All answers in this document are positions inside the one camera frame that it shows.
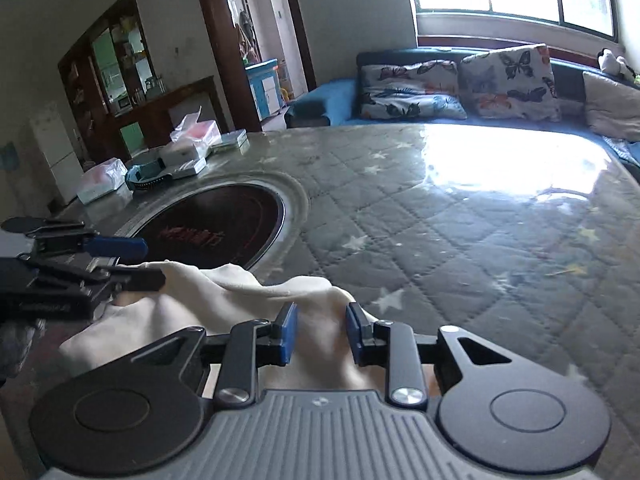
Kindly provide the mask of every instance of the black circular cooktop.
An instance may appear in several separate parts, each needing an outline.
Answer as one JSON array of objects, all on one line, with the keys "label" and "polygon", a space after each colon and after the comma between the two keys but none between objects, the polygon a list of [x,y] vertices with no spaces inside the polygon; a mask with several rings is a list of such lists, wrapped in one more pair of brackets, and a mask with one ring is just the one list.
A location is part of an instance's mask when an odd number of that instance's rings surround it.
[{"label": "black circular cooktop", "polygon": [[201,269],[236,264],[248,269],[280,232],[284,204],[273,191],[251,184],[230,184],[204,190],[169,205],[134,236],[149,251],[142,260],[171,260]]}]

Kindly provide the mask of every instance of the ribbed gray panel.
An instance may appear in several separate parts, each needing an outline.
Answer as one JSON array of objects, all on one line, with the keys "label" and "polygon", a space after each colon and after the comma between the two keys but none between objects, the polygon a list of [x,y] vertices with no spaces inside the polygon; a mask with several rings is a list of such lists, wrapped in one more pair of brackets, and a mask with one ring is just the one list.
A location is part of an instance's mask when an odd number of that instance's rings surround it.
[{"label": "ribbed gray panel", "polygon": [[[50,470],[43,480],[79,477]],[[423,415],[375,392],[268,391],[220,413],[189,450],[135,480],[523,480],[473,465]],[[553,478],[597,480],[581,470]]]}]

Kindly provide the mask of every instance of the brown wooden door frame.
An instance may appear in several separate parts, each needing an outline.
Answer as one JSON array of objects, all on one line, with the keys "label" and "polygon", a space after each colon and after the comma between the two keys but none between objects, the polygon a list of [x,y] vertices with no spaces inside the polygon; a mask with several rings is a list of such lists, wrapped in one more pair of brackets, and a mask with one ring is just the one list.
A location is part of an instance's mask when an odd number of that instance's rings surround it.
[{"label": "brown wooden door frame", "polygon": [[[306,86],[309,91],[312,91],[316,88],[316,76],[311,64],[311,54],[302,22],[300,4],[298,0],[288,0],[288,2],[298,40],[302,67],[305,72]],[[236,128],[245,128],[249,132],[260,132],[262,127],[242,64],[238,34],[227,0],[200,0],[200,7],[234,124]]]}]

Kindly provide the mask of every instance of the sofa armrest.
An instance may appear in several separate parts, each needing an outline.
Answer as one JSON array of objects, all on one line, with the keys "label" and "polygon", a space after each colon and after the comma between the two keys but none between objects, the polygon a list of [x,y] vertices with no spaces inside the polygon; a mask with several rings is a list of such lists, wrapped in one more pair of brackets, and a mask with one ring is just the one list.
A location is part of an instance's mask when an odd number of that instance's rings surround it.
[{"label": "sofa armrest", "polygon": [[356,79],[336,79],[300,96],[284,116],[287,128],[343,124],[353,115],[357,89]]}]

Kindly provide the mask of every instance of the butterfly pillow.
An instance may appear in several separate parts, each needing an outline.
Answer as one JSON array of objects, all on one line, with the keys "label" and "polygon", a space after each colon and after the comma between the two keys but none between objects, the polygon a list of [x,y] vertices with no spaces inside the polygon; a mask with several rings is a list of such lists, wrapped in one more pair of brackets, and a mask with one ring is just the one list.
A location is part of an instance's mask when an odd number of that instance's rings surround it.
[{"label": "butterfly pillow", "polygon": [[437,59],[414,65],[362,67],[364,119],[466,119],[458,100],[458,67]]},{"label": "butterfly pillow", "polygon": [[481,117],[559,121],[549,50],[544,44],[465,57],[460,73]]}]

